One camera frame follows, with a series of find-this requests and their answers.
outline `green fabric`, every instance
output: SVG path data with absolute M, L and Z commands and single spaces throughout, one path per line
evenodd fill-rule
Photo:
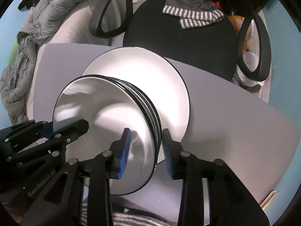
M 16 38 L 14 40 L 13 46 L 11 48 L 11 52 L 9 53 L 9 56 L 8 56 L 7 66 L 10 66 L 13 64 L 13 62 L 15 62 L 17 53 L 18 53 L 18 43 L 17 43 L 17 38 Z

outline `white plate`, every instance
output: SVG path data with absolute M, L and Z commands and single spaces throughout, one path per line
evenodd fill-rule
M 126 81 L 122 81 L 120 79 L 116 79 L 116 78 L 112 78 L 112 79 L 120 83 L 124 88 L 128 89 L 136 97 L 136 99 L 139 101 L 141 106 L 143 106 L 145 113 L 147 113 L 146 118 L 149 119 L 151 128 L 153 129 L 154 134 L 156 136 L 155 140 L 157 142 L 157 145 L 158 147 L 160 147 L 161 140 L 162 140 L 162 127 L 161 127 L 159 115 L 157 113 L 156 108 L 154 107 L 154 104 L 150 101 L 150 99 L 148 99 L 145 93 L 143 93 L 140 89 L 138 89 L 134 85 Z
M 179 72 L 165 58 L 138 47 L 112 49 L 96 58 L 83 75 L 98 74 L 127 81 L 141 89 L 155 105 L 173 140 L 181 142 L 190 115 L 190 100 Z M 160 148 L 158 163 L 164 160 Z
M 103 76 L 80 77 L 60 94 L 53 114 L 56 131 L 74 121 L 85 119 L 89 130 L 67 146 L 66 160 L 85 161 L 108 150 L 126 127 L 131 130 L 127 167 L 121 180 L 111 180 L 113 195 L 133 193 L 151 178 L 156 165 L 154 134 L 137 100 L 114 80 Z

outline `screw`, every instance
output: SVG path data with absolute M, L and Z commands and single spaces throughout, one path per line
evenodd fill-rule
M 113 154 L 113 152 L 110 151 L 110 150 L 105 150 L 105 151 L 103 151 L 103 153 L 102 153 L 102 155 L 103 155 L 104 157 L 111 156 L 112 154 Z
M 53 157 L 57 157 L 59 154 L 60 154 L 60 153 L 59 153 L 58 151 L 54 151 L 54 152 L 51 153 L 51 155 L 52 155 Z
M 79 161 L 79 160 L 76 159 L 76 158 L 71 158 L 71 159 L 68 160 L 68 164 L 74 165 L 74 164 L 76 164 L 78 161 Z
M 217 164 L 218 166 L 222 166 L 224 164 L 224 161 L 222 159 L 215 159 L 214 163 Z
M 181 152 L 181 156 L 183 156 L 183 157 L 189 157 L 190 153 L 188 151 L 182 151 Z

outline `orange object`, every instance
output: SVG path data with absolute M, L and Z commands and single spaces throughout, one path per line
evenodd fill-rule
M 222 10 L 222 7 L 219 4 L 219 2 L 213 2 L 213 5 L 216 6 L 219 10 Z
M 243 20 L 244 20 L 244 17 L 234 15 L 234 16 L 228 16 L 228 19 L 230 20 L 231 24 L 234 27 L 234 31 L 235 31 L 236 36 L 238 36 L 239 32 L 240 32 L 241 25 L 242 25 Z M 243 42 L 243 52 L 246 52 L 246 50 L 247 50 L 247 43 L 248 43 L 248 40 L 245 39 L 244 42 Z

